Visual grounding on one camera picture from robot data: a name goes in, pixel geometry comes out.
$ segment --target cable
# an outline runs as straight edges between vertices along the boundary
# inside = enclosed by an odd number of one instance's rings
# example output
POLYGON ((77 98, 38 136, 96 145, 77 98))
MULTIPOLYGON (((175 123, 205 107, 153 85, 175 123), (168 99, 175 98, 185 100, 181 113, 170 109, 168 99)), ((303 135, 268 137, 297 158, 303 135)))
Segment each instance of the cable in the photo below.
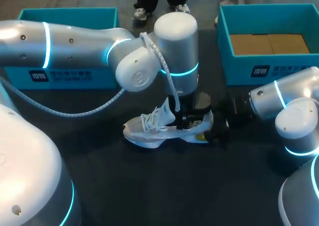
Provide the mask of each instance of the cable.
POLYGON ((11 90, 13 93, 17 94, 19 97, 21 97, 23 100, 25 100, 27 103, 47 112, 53 115, 57 115, 57 116, 61 116, 61 117, 83 117, 83 116, 88 116, 88 115, 92 115, 95 113, 100 112, 101 110, 105 109, 106 107, 108 107, 110 104, 112 104, 115 100, 117 100, 125 91, 124 89, 121 89, 112 99, 110 99, 107 103, 101 105, 98 108, 95 108, 94 110, 88 111, 88 112, 84 112, 84 113, 62 113, 62 112, 58 112, 55 110, 52 110, 50 108, 47 108, 43 105, 41 105, 40 103, 37 103, 35 100, 32 100, 31 98, 29 98, 26 94, 22 93, 21 91, 19 91, 17 88, 15 88, 14 86, 12 86, 7 80, 5 80, 3 77, 0 76, 0 82, 5 85, 9 90, 11 90))
POLYGON ((179 102, 178 94, 177 94, 173 79, 171 78, 167 63, 166 63, 163 55, 161 54, 159 48, 154 44, 154 42, 150 39, 150 37, 148 36, 148 34, 146 32, 140 33, 140 37, 144 40, 147 49, 151 52, 155 52, 155 54, 159 58, 161 65, 166 72, 169 87, 170 87, 170 89, 173 93, 174 99, 175 99, 175 111, 179 112, 180 111, 180 102, 179 102))

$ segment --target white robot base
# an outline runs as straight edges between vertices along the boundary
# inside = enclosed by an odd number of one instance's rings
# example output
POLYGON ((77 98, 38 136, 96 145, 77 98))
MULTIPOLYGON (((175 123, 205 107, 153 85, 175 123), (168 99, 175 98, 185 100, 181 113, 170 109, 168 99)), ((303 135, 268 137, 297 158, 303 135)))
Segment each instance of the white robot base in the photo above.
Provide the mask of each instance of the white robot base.
POLYGON ((52 140, 0 85, 0 226, 79 226, 80 203, 52 140))

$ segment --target cardboard box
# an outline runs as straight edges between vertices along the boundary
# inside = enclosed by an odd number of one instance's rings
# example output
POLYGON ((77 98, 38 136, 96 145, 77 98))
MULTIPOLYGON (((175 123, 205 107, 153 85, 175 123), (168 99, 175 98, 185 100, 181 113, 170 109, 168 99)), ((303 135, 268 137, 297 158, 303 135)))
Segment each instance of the cardboard box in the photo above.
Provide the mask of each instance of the cardboard box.
MULTIPOLYGON (((23 9, 21 20, 65 24, 90 29, 119 27, 116 8, 39 8, 23 9)), ((26 89, 116 89, 117 81, 111 69, 42 69, 38 66, 5 67, 12 85, 26 89), (37 81, 31 75, 45 76, 37 81)))
POLYGON ((319 66, 313 4, 221 6, 217 41, 227 85, 264 85, 319 66))

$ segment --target sneaker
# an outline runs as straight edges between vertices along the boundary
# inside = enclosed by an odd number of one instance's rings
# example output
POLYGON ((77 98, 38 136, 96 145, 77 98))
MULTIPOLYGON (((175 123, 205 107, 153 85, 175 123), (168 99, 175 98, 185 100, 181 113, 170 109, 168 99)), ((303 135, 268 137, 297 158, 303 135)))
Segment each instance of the sneaker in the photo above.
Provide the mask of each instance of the sneaker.
POLYGON ((180 4, 180 5, 170 5, 169 8, 175 12, 184 12, 190 13, 190 9, 187 4, 180 4))
POLYGON ((207 143, 198 140, 198 135, 211 129, 213 113, 210 111, 202 121, 189 129, 179 130, 174 125, 175 115, 169 108, 168 98, 151 114, 142 114, 124 124, 124 137, 131 143, 144 148, 158 148, 164 141, 181 138, 191 143, 207 143))
POLYGON ((136 21, 146 21, 147 17, 150 16, 151 13, 147 13, 144 8, 137 8, 135 13, 133 14, 132 20, 136 21))

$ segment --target blue led light ring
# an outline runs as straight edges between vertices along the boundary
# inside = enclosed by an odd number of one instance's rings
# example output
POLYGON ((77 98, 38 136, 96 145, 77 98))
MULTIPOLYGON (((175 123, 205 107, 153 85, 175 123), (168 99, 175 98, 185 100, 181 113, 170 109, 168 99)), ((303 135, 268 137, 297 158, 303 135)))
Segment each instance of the blue led light ring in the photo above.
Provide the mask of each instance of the blue led light ring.
POLYGON ((283 96, 281 95, 281 92, 280 92, 280 90, 279 90, 277 81, 274 81, 274 84, 275 84, 275 88, 276 88, 278 97, 279 97, 279 99, 280 99, 280 101, 281 101, 281 104, 283 105, 284 108, 286 108, 286 104, 285 104, 285 101, 284 101, 284 99, 283 99, 283 96))
POLYGON ((295 153, 295 152, 292 152, 291 150, 289 150, 286 146, 285 146, 286 150, 292 154, 292 155, 296 155, 296 156, 307 156, 307 155, 312 155, 312 154, 318 154, 319 153, 319 147, 313 151, 310 151, 310 152, 306 152, 306 153, 295 153))
POLYGON ((70 213, 71 213, 71 210, 72 210, 72 207, 73 207, 73 202, 74 202, 74 185, 73 185, 73 182, 71 181, 72 183, 72 200, 71 200, 71 204, 70 204, 70 208, 69 208, 69 211, 68 213, 66 214, 66 216, 64 217, 64 220, 62 221, 62 223, 59 225, 59 226, 63 226, 65 224, 65 222, 67 221, 70 213))
POLYGON ((119 43, 122 43, 122 42, 125 42, 125 41, 128 41, 128 40, 131 40, 130 38, 126 38, 126 39, 121 39, 121 40, 116 40, 112 46, 110 47, 110 49, 108 50, 108 53, 106 54, 106 64, 109 65, 109 55, 112 51, 112 49, 118 45, 119 43))
POLYGON ((311 181, 313 183, 315 193, 319 199, 319 190, 318 190, 318 186, 317 186, 316 178, 315 178, 315 163, 316 163, 317 158, 318 158, 318 155, 314 158, 314 160, 311 164, 311 181))
POLYGON ((194 72, 194 71, 197 69, 197 67, 198 67, 198 63, 196 64, 196 66, 195 66, 193 69, 191 69, 191 70, 189 70, 189 71, 187 71, 187 72, 184 72, 184 73, 170 73, 170 75, 171 75, 172 77, 185 76, 185 75, 188 75, 188 74, 191 74, 192 72, 194 72))
POLYGON ((51 38, 49 25, 46 22, 42 22, 45 31, 45 59, 42 68, 47 68, 49 65, 50 54, 51 54, 51 38))

